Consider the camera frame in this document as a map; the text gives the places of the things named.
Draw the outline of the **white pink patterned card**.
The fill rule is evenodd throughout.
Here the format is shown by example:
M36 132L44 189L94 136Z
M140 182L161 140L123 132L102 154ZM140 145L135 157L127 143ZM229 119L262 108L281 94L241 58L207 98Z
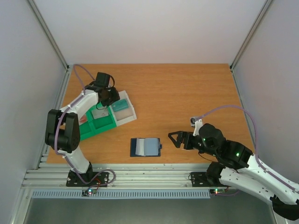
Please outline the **white pink patterned card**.
M109 116L109 111L107 108L100 109L100 110L94 109L91 111L91 113L94 119L100 119Z

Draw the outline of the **dark blue card holder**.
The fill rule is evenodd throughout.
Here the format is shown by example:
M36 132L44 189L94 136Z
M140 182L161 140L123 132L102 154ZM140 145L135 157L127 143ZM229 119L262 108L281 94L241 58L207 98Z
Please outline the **dark blue card holder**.
M130 157L160 157L162 144L159 138L132 138Z

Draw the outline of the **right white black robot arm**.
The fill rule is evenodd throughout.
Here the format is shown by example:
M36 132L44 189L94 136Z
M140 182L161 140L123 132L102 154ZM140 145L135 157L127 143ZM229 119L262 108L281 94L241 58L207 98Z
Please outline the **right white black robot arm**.
M243 144L227 140L211 124L196 125L194 132L168 134L175 147L196 149L216 158L205 176L211 186L225 185L246 192L270 204L285 219L299 218L299 185L272 170Z

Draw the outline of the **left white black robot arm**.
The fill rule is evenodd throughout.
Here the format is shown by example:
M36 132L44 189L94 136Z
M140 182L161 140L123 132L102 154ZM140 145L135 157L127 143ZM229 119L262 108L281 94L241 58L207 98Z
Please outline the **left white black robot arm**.
M92 164L79 147L79 120L93 106L110 106L120 100L117 89L109 85L111 80L115 82L111 75L98 72L95 80L84 85L73 101L61 109L51 109L47 115L45 144L67 161L71 167L70 180L83 186L92 184L98 174L93 172Z

